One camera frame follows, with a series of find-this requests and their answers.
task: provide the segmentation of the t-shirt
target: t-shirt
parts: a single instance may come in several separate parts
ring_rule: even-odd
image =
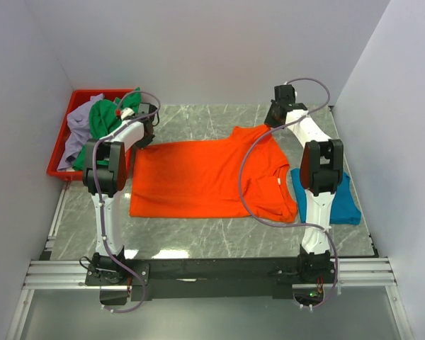
[[[270,127],[235,127],[223,140],[156,144],[137,151],[130,215],[244,217],[238,173],[252,143]],[[244,197],[259,217],[292,222],[298,211],[286,186],[288,160],[272,135],[255,146],[242,174]]]

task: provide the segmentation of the red basket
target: red basket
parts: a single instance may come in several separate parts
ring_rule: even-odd
[[[66,109],[66,114],[63,118],[62,127],[59,130],[57,142],[55,143],[54,151],[50,157],[49,166],[47,167],[47,174],[49,176],[58,177],[63,181],[81,181],[82,180],[82,171],[57,171],[58,164],[62,159],[64,152],[64,144],[68,139],[71,131],[69,130],[67,124],[67,116],[74,109],[78,108],[80,105],[86,103],[90,100],[91,96],[97,96],[99,94],[104,94],[105,99],[113,101],[115,98],[122,98],[127,92],[132,91],[128,90],[76,90],[72,92],[71,100],[69,101],[68,109]],[[129,171],[130,168],[130,150],[126,154],[126,168]]]

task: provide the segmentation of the white wall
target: white wall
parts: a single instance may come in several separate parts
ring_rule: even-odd
[[[388,0],[26,0],[74,88],[134,87],[164,103],[267,103],[295,77],[332,103]],[[323,91],[298,85],[300,99]]]
[[[0,1],[0,339],[61,182],[46,177],[72,87],[22,0]]]
[[[425,339],[425,0],[392,0],[334,109],[365,216]]]

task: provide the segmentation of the marble floor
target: marble floor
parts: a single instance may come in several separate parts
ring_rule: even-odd
[[[161,122],[154,130],[154,143],[180,140],[211,140],[228,137],[235,125],[262,124],[269,105],[185,105],[164,106]],[[328,108],[313,119],[330,137],[337,138]],[[288,130],[275,133],[290,168],[300,166],[302,147]],[[129,216],[132,179],[126,183],[120,204],[120,225],[128,258],[227,258],[297,256],[303,228],[274,229],[250,217],[219,219],[162,219]],[[291,177],[287,185],[295,199]],[[354,185],[351,192],[359,209]],[[71,182],[59,219],[52,260],[77,260],[91,256],[96,244],[96,219],[91,196],[81,181]],[[333,225],[339,256],[373,256],[371,238],[362,219],[360,225]]]

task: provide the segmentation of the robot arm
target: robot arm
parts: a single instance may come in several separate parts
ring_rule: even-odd
[[[300,180],[307,198],[305,222],[328,230],[332,201],[343,176],[343,144],[341,140],[331,139],[318,127],[307,115],[308,109],[304,104],[295,102],[296,93],[291,85],[276,86],[275,93],[276,99],[265,123],[275,128],[304,117],[300,122],[288,126],[288,129],[304,147]],[[329,242],[323,231],[307,227],[302,249],[307,254],[324,254],[329,251]]]
[[[154,112],[155,106],[151,104],[141,103],[139,114],[144,115]],[[121,118],[132,118],[133,112],[130,114],[129,109],[125,109],[121,113]],[[144,122],[130,122],[124,120],[121,124],[123,128],[120,133],[115,135],[115,132],[109,134],[113,137],[112,142],[103,142],[100,144],[96,153],[97,161],[108,160],[108,165],[97,165],[97,174],[102,191],[103,209],[105,217],[105,227],[107,242],[110,251],[113,255],[124,257],[124,243],[121,237],[120,228],[120,200],[123,195],[123,189],[126,182],[127,170],[125,165],[125,153],[131,146],[137,144],[139,147],[148,145],[154,135],[152,130],[152,120]],[[100,256],[108,256],[102,240],[101,230],[101,209],[100,198],[96,191],[96,185],[93,177],[92,154],[93,147],[97,140],[89,140],[85,146],[85,165],[83,172],[84,185],[88,187],[89,193],[94,203],[96,212],[96,253]]]

